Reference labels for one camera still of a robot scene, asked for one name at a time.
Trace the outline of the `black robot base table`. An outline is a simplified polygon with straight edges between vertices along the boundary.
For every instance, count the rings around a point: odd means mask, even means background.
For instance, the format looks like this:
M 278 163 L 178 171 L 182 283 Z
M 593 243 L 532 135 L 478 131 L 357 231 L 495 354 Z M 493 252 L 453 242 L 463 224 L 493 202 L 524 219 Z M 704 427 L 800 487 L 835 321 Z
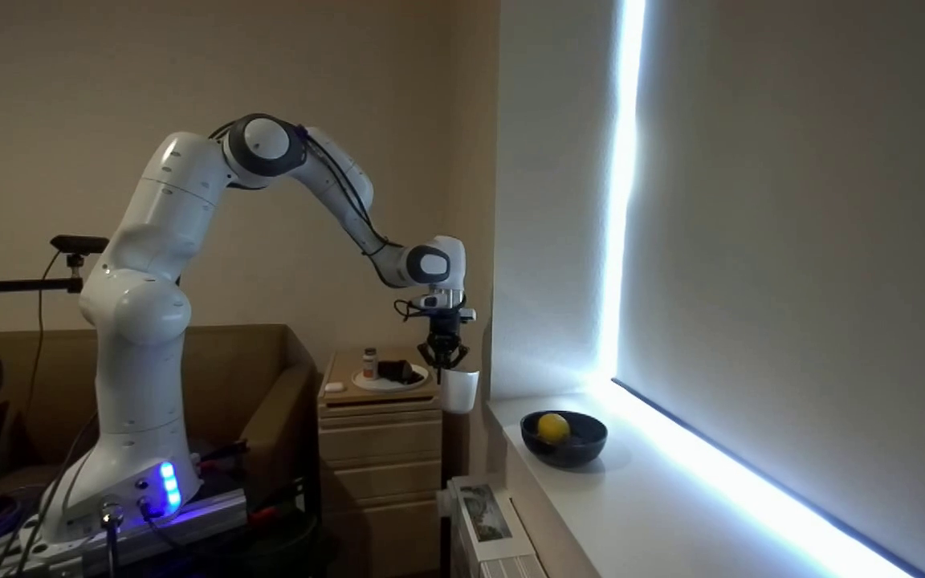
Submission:
M 133 493 L 106 491 L 78 520 L 85 473 L 47 482 L 36 511 L 0 534 L 0 578 L 146 578 L 146 575 L 270 575 L 313 564 L 317 520 L 300 493 L 250 504 L 241 487 L 190 499 L 171 462 L 133 482 Z

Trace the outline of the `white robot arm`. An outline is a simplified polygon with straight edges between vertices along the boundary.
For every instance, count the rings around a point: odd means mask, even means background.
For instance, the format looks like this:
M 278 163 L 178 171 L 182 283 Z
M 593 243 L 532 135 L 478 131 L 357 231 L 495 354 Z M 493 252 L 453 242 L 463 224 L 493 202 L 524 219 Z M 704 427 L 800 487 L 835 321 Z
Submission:
M 182 425 L 182 341 L 192 304 L 180 289 L 232 188 L 301 183 L 347 231 L 389 289 L 423 286 L 400 309 L 429 319 L 420 354 L 437 369 L 466 355 L 461 329 L 466 304 L 466 243 L 437 233 L 395 243 L 370 219 L 373 183 L 323 128 L 250 114 L 213 135 L 175 131 L 152 155 L 106 252 L 80 289 L 80 313 L 97 330 L 100 437 L 61 479 L 45 504 L 59 534 L 100 520 L 106 502 L 149 504 L 175 518 L 198 491 Z

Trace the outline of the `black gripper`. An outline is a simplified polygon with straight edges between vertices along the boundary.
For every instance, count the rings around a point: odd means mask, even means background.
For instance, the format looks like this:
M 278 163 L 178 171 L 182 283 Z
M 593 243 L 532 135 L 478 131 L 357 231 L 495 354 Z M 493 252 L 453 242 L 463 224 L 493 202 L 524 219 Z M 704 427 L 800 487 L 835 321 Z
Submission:
M 423 363 L 439 376 L 448 369 L 463 369 L 468 361 L 468 347 L 463 345 L 463 329 L 449 315 L 429 319 L 429 337 L 420 345 Z

